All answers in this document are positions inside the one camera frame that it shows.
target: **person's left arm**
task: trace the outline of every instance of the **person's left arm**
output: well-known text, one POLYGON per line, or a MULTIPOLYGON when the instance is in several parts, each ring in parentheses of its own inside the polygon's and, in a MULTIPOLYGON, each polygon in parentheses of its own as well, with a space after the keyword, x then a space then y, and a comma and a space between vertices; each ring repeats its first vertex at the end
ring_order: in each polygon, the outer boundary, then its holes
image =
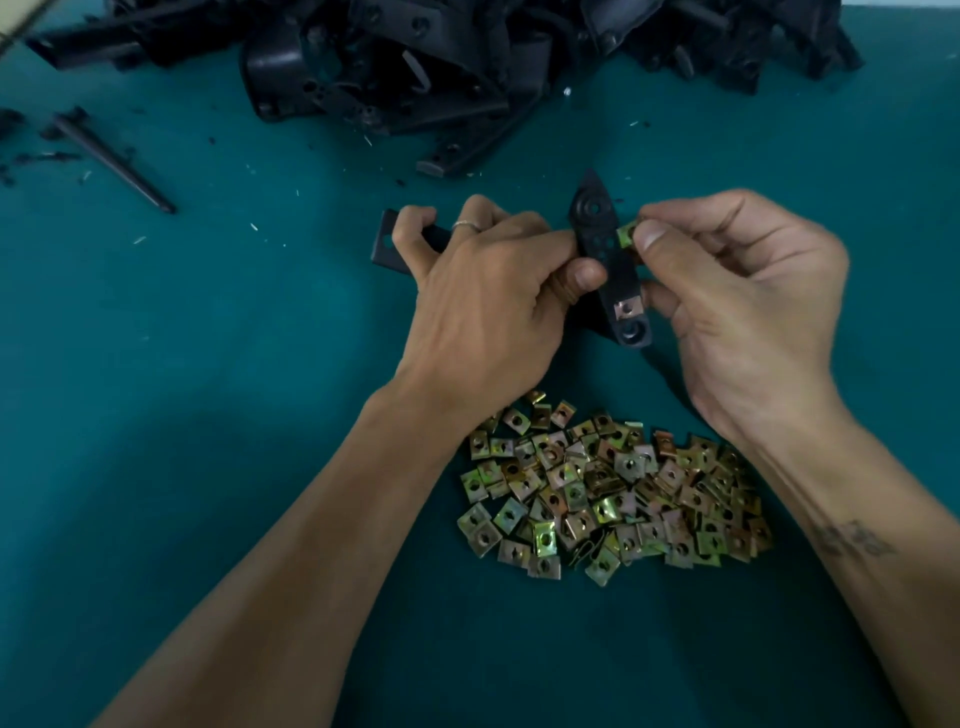
POLYGON ((394 379, 323 471, 187 616, 96 728, 317 726, 434 483, 464 437, 535 386, 564 315, 603 268, 571 233, 472 197, 443 255, 435 210, 406 207, 396 246, 420 288, 394 379))

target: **person's left hand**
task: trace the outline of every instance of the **person's left hand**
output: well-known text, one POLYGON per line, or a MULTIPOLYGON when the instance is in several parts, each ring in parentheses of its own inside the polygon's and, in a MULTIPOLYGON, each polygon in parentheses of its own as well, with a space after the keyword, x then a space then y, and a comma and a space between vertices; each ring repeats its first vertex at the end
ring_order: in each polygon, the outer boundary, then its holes
POLYGON ((607 272, 578 258, 572 231, 536 212, 511 216, 481 195, 464 204, 449 246, 423 239, 433 207, 407 206, 394 244, 417 280, 417 311, 396 379, 457 416, 464 435, 535 387, 564 333, 571 305, 607 272))

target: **table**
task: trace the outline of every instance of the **table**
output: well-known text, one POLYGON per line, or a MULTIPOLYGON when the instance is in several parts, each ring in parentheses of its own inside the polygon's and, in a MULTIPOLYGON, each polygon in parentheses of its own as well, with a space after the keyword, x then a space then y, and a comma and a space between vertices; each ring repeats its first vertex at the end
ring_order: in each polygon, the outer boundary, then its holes
MULTIPOLYGON (((593 165, 625 217, 750 186, 824 223, 852 256, 843 394, 957 512, 960 13, 845 17, 856 74, 814 83, 772 63, 748 98, 615 59, 452 181, 413 173, 429 136, 371 146, 323 119, 259 122, 235 50, 127 75, 11 51, 0 106, 38 127, 82 105, 180 214, 89 160, 14 166, 0 187, 0 723, 91 720, 389 378, 415 291, 368 262, 386 206, 433 204, 449 225, 481 192, 560 225, 593 165)), ((0 157, 51 148, 70 149, 25 131, 0 157)), ((567 337, 544 388, 708 434, 635 352, 592 334, 567 337)), ((778 545, 750 566, 643 562, 600 590, 477 561, 455 525, 466 469, 444 475, 391 571, 338 726, 903 724, 772 497, 778 545)))

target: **pile of black plastic parts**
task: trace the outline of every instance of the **pile of black plastic parts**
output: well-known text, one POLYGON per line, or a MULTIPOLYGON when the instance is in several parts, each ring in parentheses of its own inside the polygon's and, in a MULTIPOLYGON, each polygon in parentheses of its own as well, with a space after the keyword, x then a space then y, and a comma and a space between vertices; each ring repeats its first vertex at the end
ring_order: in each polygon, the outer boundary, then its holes
POLYGON ((756 93, 784 48, 823 77, 862 60, 840 0, 107 0, 27 44, 56 68, 170 66, 242 42, 264 121, 326 114, 369 134, 438 130, 419 171, 467 171, 559 79, 618 49, 648 70, 756 93))

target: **forearm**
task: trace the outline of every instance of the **forearm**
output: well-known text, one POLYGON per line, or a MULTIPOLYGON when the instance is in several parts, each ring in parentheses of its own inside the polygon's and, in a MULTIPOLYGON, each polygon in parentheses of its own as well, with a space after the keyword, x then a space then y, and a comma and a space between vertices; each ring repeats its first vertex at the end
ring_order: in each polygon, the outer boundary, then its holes
POLYGON ((459 442, 396 384, 95 723, 317 726, 380 586, 459 442))
POLYGON ((842 405, 752 460, 807 534, 918 726, 960 720, 960 524, 842 405))

